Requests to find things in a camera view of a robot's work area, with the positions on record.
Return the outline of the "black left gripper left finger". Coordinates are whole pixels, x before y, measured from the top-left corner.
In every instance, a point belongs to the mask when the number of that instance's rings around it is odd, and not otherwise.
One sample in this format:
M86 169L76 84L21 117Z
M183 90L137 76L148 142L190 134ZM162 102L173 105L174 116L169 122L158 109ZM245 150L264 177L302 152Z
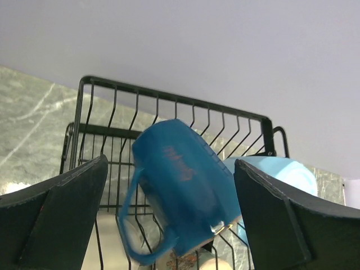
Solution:
M108 172L100 155L1 196L1 269L81 269Z

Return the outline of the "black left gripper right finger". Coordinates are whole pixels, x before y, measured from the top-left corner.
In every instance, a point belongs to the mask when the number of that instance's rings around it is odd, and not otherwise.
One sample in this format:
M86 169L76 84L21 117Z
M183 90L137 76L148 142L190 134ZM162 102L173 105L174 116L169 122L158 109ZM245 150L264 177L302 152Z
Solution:
M237 159L234 180L255 269L359 269L359 210L310 195ZM288 213L295 236L275 225Z

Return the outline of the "light blue faceted mug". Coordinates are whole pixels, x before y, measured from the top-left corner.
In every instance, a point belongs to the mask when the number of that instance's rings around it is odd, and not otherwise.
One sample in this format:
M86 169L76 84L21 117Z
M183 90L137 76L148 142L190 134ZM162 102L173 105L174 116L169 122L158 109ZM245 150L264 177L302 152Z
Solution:
M253 165L254 167L258 168L259 170L263 171L265 174L284 182L288 185L291 185L297 189L300 189L308 194L311 194L317 197L317 182L316 178L304 165L301 163L285 158L285 157L275 157L275 156L243 156L243 157L229 157L228 159L224 160L223 163L230 171L230 180L233 184L234 191L232 191L232 201L230 204L227 205L232 215L239 216L237 219L240 219L240 226L237 228L237 235L241 239L242 242L245 243L246 246L251 247L248 242L248 237L246 234L246 229L244 225L244 221L241 219L241 212L239 203L236 197L236 189L234 186L234 178L233 174L235 172L235 161L236 159L244 160L247 163ZM286 211L282 211L280 216L285 218L284 220L280 221L277 224L270 225L272 233L267 232L267 234L278 234L275 233L275 228L283 228L285 229L285 236L295 236L296 233L294 232L293 225L291 224L291 220L287 215Z

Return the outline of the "beige dragon print mug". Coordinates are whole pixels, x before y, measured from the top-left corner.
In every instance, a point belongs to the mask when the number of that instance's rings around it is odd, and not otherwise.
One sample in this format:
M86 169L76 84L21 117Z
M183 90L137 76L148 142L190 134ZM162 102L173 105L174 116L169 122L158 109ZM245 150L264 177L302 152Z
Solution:
M201 248L177 258L173 251L167 252L156 261L156 269L164 270L194 270L194 269L219 269L229 270L232 267L225 260L216 258L211 252Z

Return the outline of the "dark blue scalloped mug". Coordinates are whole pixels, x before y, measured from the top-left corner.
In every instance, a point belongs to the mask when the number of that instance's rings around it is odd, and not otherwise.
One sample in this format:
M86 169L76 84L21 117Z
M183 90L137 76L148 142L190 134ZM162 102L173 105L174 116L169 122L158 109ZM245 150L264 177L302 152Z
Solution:
M158 122L133 142L134 173L118 227L127 254L149 266L169 250L181 257L210 242L239 221L232 201L230 171L207 142L179 119ZM125 219L132 195L141 188L163 230L163 241L148 254L132 246Z

